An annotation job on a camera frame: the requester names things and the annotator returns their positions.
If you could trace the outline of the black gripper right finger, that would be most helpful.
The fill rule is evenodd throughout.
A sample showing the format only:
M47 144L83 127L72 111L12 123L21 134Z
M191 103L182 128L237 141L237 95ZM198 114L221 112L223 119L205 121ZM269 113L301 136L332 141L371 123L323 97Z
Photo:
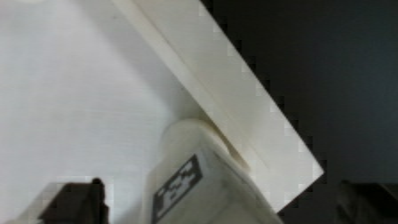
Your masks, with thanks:
M398 183L353 183L337 187L333 224L398 224Z

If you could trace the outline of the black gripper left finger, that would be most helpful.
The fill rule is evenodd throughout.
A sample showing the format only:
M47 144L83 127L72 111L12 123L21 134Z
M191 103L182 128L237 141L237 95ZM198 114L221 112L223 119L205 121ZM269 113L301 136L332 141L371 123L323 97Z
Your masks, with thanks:
M38 215L40 224L108 224L104 184L67 183Z

